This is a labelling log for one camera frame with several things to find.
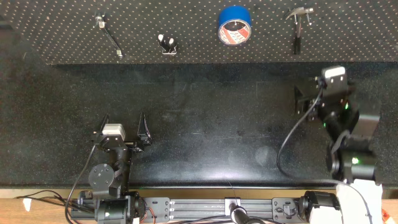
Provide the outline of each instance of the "pegboard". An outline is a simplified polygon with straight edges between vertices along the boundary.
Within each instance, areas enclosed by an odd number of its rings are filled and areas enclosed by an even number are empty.
[[[252,35],[240,46],[217,36],[218,15],[233,5],[251,13]],[[302,53],[292,53],[289,8],[313,7],[310,26],[302,17]],[[120,60],[95,25],[106,14]],[[398,2],[395,0],[56,0],[2,1],[0,14],[32,44],[47,64],[233,63],[397,61]],[[178,53],[161,54],[157,36],[174,37]]]

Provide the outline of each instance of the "red and white label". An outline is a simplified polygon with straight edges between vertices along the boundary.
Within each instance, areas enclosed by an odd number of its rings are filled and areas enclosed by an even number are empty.
[[[250,36],[250,27],[244,26],[240,30],[231,31],[224,27],[220,29],[220,39],[224,44],[237,45],[248,40]]]

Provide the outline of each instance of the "blue tape roll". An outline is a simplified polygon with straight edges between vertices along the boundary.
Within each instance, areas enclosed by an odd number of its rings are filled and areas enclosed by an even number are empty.
[[[227,45],[239,45],[251,35],[250,12],[242,6],[231,6],[222,10],[218,18],[218,37]]]

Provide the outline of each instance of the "claw hammer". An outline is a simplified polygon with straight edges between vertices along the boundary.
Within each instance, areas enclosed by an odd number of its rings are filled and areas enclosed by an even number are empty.
[[[294,16],[294,21],[296,23],[296,38],[294,40],[294,54],[299,55],[301,51],[301,16],[306,14],[308,23],[311,25],[310,22],[310,16],[308,15],[309,13],[313,13],[313,8],[304,8],[304,7],[298,7],[293,10],[289,10],[289,12],[286,15],[285,19],[288,19],[292,16]]]

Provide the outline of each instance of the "black table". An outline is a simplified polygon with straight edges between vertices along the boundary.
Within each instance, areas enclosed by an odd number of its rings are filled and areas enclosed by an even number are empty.
[[[396,63],[243,63],[48,66],[17,34],[2,37],[0,186],[71,187],[108,113],[136,138],[141,112],[153,145],[132,159],[131,187],[322,187],[289,180],[275,159],[299,116],[294,83],[346,67],[358,98],[382,101],[374,135],[377,176],[398,186]],[[282,155],[300,178],[329,178],[322,124],[301,125]],[[96,152],[91,167],[108,160]]]

